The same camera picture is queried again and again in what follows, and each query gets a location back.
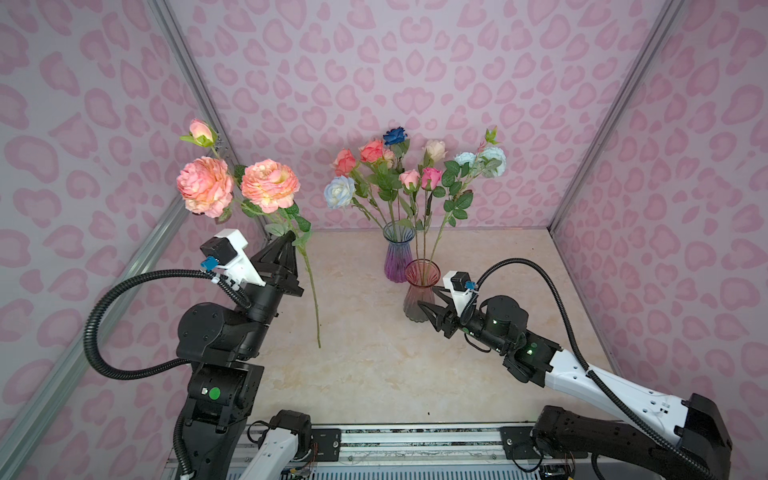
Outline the red grey glass vase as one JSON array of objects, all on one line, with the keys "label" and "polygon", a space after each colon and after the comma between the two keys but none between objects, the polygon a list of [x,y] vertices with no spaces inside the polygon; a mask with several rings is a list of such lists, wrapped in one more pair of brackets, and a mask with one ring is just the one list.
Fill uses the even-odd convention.
[{"label": "red grey glass vase", "polygon": [[417,259],[406,267],[405,277],[409,287],[403,302],[404,314],[413,322],[426,322],[428,318],[420,308],[419,302],[434,302],[432,288],[441,279],[441,271],[433,261]]}]

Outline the purple blue glass vase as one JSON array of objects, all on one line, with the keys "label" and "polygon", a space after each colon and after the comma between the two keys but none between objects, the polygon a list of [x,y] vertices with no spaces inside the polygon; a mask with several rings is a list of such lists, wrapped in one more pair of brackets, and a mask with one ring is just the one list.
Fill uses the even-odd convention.
[{"label": "purple blue glass vase", "polygon": [[384,274],[394,283],[406,282],[406,268],[413,261],[411,242],[415,230],[395,222],[390,222],[383,229],[383,236],[388,242],[384,262]]}]

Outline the white blue rose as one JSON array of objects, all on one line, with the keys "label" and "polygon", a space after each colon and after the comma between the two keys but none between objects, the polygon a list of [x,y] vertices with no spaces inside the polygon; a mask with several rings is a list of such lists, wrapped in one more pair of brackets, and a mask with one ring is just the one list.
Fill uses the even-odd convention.
[{"label": "white blue rose", "polygon": [[333,210],[354,207],[363,213],[365,218],[374,222],[380,229],[384,226],[357,199],[356,183],[345,176],[335,177],[324,189],[324,199],[327,207]]}]

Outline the peach peony stem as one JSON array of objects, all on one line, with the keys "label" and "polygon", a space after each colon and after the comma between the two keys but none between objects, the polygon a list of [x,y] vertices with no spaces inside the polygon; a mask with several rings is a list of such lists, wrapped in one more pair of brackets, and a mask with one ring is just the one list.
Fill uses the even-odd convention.
[{"label": "peach peony stem", "polygon": [[265,231],[273,237],[294,233],[293,245],[311,273],[307,244],[312,225],[300,213],[296,201],[300,181],[292,168],[272,159],[249,166],[230,165],[218,144],[218,132],[200,119],[192,120],[179,140],[204,151],[185,164],[177,176],[177,190],[185,208],[219,223],[239,209],[250,218],[265,220]]}]

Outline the pink red rose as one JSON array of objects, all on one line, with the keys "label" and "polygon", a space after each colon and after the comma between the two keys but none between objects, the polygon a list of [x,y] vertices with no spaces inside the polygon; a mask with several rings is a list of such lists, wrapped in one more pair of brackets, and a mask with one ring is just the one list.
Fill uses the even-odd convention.
[{"label": "pink red rose", "polygon": [[[382,165],[382,152],[384,148],[386,147],[383,140],[372,140],[361,147],[360,166],[358,168],[364,178],[371,184],[374,198],[382,211],[383,217],[387,217],[390,222],[393,222],[383,191],[386,180],[385,175],[387,173],[387,168]],[[399,180],[398,199],[401,189],[402,184]]]},{"label": "pink red rose", "polygon": [[374,198],[372,186],[360,172],[358,168],[358,161],[353,153],[349,149],[341,150],[333,162],[333,168],[334,178],[338,176],[345,176],[352,178],[355,181],[357,199],[385,227],[386,220],[384,219],[382,211]]}]

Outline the pink rosebud stem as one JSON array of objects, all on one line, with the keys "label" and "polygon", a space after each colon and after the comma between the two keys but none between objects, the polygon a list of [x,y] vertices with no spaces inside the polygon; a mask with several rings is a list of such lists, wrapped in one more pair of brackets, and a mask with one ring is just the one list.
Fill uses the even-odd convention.
[{"label": "pink rosebud stem", "polygon": [[419,192],[421,191],[421,177],[415,169],[405,171],[399,175],[402,184],[402,192],[406,198],[406,213],[414,230],[415,255],[414,259],[420,259],[423,254],[424,219],[423,210],[419,205]]}]

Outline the pale blue carnation stem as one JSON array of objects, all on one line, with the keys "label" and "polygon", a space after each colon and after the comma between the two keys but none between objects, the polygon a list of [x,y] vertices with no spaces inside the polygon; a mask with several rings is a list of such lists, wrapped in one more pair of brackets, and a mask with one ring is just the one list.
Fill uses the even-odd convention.
[{"label": "pale blue carnation stem", "polygon": [[507,155],[498,138],[498,128],[485,131],[484,138],[474,151],[456,154],[447,160],[439,171],[440,179],[426,196],[424,233],[430,232],[433,212],[436,208],[442,217],[437,227],[432,247],[424,249],[425,258],[432,261],[447,227],[456,227],[469,217],[469,208],[474,202],[472,185],[476,180],[495,179],[502,176],[507,168]]}]

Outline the dark blue rose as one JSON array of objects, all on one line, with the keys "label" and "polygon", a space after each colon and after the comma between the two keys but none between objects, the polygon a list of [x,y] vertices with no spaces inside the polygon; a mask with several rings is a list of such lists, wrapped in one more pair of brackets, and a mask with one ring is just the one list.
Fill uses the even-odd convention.
[{"label": "dark blue rose", "polygon": [[383,135],[385,147],[392,151],[399,160],[403,159],[410,148],[410,138],[403,127],[386,131]]}]

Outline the cream pink rose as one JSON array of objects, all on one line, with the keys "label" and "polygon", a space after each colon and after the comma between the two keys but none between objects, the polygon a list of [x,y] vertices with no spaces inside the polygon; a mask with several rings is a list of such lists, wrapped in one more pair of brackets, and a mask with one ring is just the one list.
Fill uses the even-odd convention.
[{"label": "cream pink rose", "polygon": [[437,163],[444,160],[446,145],[442,140],[431,139],[425,144],[424,155],[420,163],[420,169],[434,168]]}]

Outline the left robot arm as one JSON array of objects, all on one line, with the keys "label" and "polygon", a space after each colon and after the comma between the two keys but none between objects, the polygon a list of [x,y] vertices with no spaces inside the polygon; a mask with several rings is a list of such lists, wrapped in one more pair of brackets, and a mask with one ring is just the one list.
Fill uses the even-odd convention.
[{"label": "left robot arm", "polygon": [[237,230],[206,241],[202,273],[237,294],[233,307],[204,302],[178,325],[177,355],[192,374],[172,435],[179,479],[223,479],[248,418],[264,369],[251,364],[284,296],[300,297],[296,235],[289,231],[253,256]]}]

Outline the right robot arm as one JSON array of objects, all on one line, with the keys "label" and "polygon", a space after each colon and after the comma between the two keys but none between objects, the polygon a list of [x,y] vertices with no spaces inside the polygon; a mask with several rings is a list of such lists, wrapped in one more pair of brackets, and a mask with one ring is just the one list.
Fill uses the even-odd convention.
[{"label": "right robot arm", "polygon": [[556,342],[528,328],[529,315],[513,298],[497,295],[474,304],[471,291],[435,289],[442,305],[421,301],[434,329],[450,338],[461,332],[499,354],[507,371],[570,395],[609,414],[600,420],[563,407],[542,409],[530,437],[552,457],[587,453],[641,467],[664,479],[727,479],[733,442],[713,400],[683,399],[582,364]]}]

